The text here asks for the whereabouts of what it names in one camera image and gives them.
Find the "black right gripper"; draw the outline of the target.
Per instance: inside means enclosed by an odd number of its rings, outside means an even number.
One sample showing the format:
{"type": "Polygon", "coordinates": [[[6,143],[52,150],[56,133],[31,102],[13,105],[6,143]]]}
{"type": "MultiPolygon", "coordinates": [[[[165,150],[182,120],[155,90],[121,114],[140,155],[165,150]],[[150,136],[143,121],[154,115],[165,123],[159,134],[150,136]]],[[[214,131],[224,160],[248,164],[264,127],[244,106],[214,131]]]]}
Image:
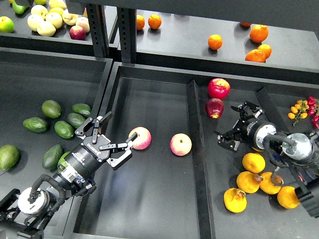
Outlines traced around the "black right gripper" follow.
{"type": "Polygon", "coordinates": [[[234,152],[238,151],[241,141],[255,149],[265,149],[264,138],[275,134],[277,129],[273,123],[258,119],[264,113],[261,106],[245,101],[237,107],[231,106],[231,109],[239,113],[240,119],[234,125],[234,129],[226,133],[214,131],[217,135],[217,144],[234,152]]]}

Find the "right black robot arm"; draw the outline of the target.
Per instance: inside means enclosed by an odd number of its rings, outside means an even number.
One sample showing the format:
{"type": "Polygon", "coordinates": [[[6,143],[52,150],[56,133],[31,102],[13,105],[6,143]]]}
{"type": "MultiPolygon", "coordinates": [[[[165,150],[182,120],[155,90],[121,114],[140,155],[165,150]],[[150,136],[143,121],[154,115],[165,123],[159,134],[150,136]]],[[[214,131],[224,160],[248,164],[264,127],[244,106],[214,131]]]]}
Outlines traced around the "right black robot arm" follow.
{"type": "Polygon", "coordinates": [[[239,119],[231,130],[218,133],[218,145],[236,152],[241,143],[266,152],[269,161],[275,165],[273,175],[279,169],[287,168],[297,185],[298,201],[311,217],[319,216],[319,131],[310,133],[284,133],[267,120],[259,118],[263,109],[245,102],[232,110],[239,113],[239,119]]]}

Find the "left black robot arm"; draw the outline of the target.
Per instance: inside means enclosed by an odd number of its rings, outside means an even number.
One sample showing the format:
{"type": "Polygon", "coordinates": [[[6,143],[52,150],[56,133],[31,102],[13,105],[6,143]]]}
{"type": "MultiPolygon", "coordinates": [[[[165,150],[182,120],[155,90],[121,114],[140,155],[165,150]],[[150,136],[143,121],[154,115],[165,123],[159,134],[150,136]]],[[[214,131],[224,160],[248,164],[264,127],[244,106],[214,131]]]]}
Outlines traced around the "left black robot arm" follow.
{"type": "Polygon", "coordinates": [[[132,157],[137,132],[123,143],[111,143],[102,133],[111,118],[111,112],[87,118],[75,132],[82,142],[66,155],[59,173],[42,174],[31,187],[12,189],[1,200],[2,239],[42,239],[44,229],[65,201],[95,191],[93,175],[104,163],[117,170],[132,157]]]}

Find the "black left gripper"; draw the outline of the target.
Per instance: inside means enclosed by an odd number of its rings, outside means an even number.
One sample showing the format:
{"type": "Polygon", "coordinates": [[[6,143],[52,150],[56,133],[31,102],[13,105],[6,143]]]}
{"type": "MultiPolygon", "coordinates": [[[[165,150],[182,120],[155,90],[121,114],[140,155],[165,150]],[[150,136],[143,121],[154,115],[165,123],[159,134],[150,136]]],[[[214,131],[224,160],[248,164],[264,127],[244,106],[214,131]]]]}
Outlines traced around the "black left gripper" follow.
{"type": "Polygon", "coordinates": [[[133,142],[138,137],[135,131],[124,143],[119,144],[110,144],[110,141],[101,135],[103,127],[112,117],[112,112],[95,119],[88,117],[75,129],[75,135],[84,140],[65,157],[67,166],[61,175],[68,182],[83,182],[89,179],[105,162],[115,171],[132,157],[133,142]],[[92,134],[88,137],[86,133],[90,128],[92,134]],[[112,154],[119,152],[123,154],[118,158],[112,158],[112,154]]]}

